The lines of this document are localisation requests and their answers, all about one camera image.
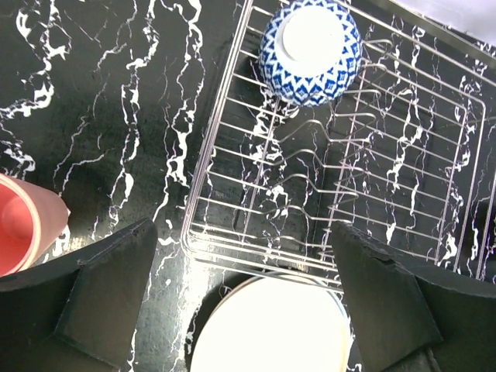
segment cup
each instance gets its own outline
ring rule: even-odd
[[[62,233],[68,218],[57,194],[0,174],[0,277],[31,266]]]
[[[260,75],[281,100],[323,105],[360,69],[362,39],[348,10],[332,0],[294,0],[274,14],[260,43]]]

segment white plate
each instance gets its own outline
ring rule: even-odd
[[[342,372],[350,341],[334,294],[276,278],[250,280],[212,313],[191,372]]]
[[[403,7],[496,46],[496,0],[394,0]]]

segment geometric pattern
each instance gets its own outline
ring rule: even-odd
[[[295,10],[317,5],[331,10],[343,24],[345,43],[341,59],[324,74],[299,77],[287,71],[277,60],[277,29]],[[339,97],[358,74],[362,56],[362,38],[355,20],[343,6],[331,0],[295,0],[279,9],[267,25],[260,43],[260,75],[272,92],[285,102],[298,106],[323,105]]]

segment metal wire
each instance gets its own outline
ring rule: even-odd
[[[364,37],[363,67],[340,99],[305,111],[279,102],[257,78],[257,45],[273,13],[245,1],[181,230],[184,250],[196,260],[251,274],[297,269],[339,288],[328,238],[332,222],[345,220],[439,264],[452,227],[446,216],[460,154],[475,141],[465,195],[472,199],[486,106],[417,66],[412,55],[428,53],[496,84],[401,29],[339,3],[359,26],[374,30]],[[372,39],[375,28],[391,38]],[[413,50],[412,61],[402,58],[401,48]],[[473,122],[480,135],[467,141]]]

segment pink cup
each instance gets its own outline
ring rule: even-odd
[[[0,174],[0,277],[30,267],[62,233],[68,218],[57,194]]]

